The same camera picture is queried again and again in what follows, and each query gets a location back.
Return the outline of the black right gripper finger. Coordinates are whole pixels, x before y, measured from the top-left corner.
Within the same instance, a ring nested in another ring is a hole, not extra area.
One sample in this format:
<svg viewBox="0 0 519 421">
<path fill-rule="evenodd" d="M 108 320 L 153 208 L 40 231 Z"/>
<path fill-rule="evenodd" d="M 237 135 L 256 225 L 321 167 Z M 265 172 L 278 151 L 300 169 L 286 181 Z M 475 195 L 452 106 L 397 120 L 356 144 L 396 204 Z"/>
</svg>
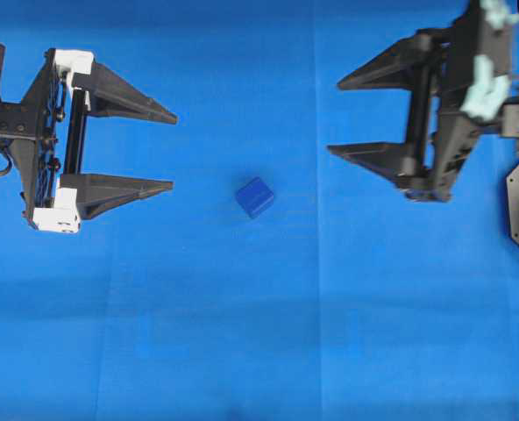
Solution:
<svg viewBox="0 0 519 421">
<path fill-rule="evenodd" d="M 432 50 L 430 35 L 416 34 L 400 39 L 385 51 L 342 78 L 340 90 L 412 90 L 416 68 L 424 64 Z"/>
<path fill-rule="evenodd" d="M 389 181 L 401 175 L 413 175 L 412 147 L 407 144 L 371 142 L 329 145 L 327 149 L 337 157 Z"/>
</svg>

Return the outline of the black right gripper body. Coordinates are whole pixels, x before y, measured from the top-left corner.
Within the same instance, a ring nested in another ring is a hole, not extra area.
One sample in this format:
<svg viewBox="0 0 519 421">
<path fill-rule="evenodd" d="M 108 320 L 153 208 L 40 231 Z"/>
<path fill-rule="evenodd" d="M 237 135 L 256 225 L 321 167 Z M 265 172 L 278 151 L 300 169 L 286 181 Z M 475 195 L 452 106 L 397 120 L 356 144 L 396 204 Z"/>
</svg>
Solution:
<svg viewBox="0 0 519 421">
<path fill-rule="evenodd" d="M 424 28 L 444 49 L 437 78 L 439 107 L 432 166 L 424 175 L 399 175 L 397 187 L 417 202 L 447 202 L 468 155 L 509 97 L 513 27 L 505 1 L 470 1 L 446 28 Z"/>
</svg>

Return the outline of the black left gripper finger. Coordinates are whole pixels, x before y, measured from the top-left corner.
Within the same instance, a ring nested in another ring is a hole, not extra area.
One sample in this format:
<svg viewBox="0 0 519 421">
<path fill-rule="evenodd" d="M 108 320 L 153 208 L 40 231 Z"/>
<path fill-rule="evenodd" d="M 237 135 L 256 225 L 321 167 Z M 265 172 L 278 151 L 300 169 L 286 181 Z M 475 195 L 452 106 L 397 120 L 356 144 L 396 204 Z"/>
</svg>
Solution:
<svg viewBox="0 0 519 421">
<path fill-rule="evenodd" d="M 94 61 L 89 75 L 75 73 L 72 87 L 88 93 L 88 115 L 95 118 L 131 118 L 176 125 L 178 117 L 119 75 Z"/>
<path fill-rule="evenodd" d="M 113 175 L 64 174 L 60 186 L 76 190 L 80 218 L 91 220 L 119 206 L 170 191 L 174 183 Z"/>
</svg>

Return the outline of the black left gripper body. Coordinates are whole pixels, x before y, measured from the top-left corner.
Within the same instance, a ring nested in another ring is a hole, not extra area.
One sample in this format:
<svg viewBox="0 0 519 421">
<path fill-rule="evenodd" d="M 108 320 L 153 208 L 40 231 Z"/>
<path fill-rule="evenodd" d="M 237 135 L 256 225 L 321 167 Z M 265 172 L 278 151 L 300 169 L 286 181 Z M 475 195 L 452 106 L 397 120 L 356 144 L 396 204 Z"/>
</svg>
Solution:
<svg viewBox="0 0 519 421">
<path fill-rule="evenodd" d="M 21 180 L 23 216 L 35 230 L 77 233 L 77 190 L 60 186 L 55 157 L 56 125 L 63 119 L 67 95 L 76 91 L 76 75 L 90 75 L 89 51 L 51 48 L 32 85 L 18 103 L 0 105 L 0 146 Z"/>
</svg>

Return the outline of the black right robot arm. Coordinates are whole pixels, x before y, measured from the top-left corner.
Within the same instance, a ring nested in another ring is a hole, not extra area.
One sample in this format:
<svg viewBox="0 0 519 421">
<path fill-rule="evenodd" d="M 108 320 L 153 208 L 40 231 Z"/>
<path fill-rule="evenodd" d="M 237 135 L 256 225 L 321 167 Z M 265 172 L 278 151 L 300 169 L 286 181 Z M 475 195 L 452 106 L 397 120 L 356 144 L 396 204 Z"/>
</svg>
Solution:
<svg viewBox="0 0 519 421">
<path fill-rule="evenodd" d="M 409 117 L 402 143 L 329 151 L 387 179 L 410 200 L 447 202 L 480 135 L 519 139 L 519 11 L 504 1 L 471 1 L 450 26 L 398 40 L 338 88 L 405 89 Z"/>
</svg>

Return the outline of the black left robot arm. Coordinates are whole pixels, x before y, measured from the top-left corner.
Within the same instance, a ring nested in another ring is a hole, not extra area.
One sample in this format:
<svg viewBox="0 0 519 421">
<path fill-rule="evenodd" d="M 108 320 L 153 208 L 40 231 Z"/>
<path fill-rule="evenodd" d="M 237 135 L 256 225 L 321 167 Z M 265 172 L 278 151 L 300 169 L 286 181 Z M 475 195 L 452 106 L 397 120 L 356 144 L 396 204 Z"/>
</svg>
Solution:
<svg viewBox="0 0 519 421">
<path fill-rule="evenodd" d="M 5 47 L 0 44 L 0 81 Z M 17 169 L 23 216 L 37 231 L 72 234 L 85 220 L 173 188 L 170 181 L 84 174 L 87 120 L 131 118 L 174 125 L 177 117 L 96 61 L 89 51 L 50 48 L 18 103 L 0 97 L 0 177 Z"/>
</svg>

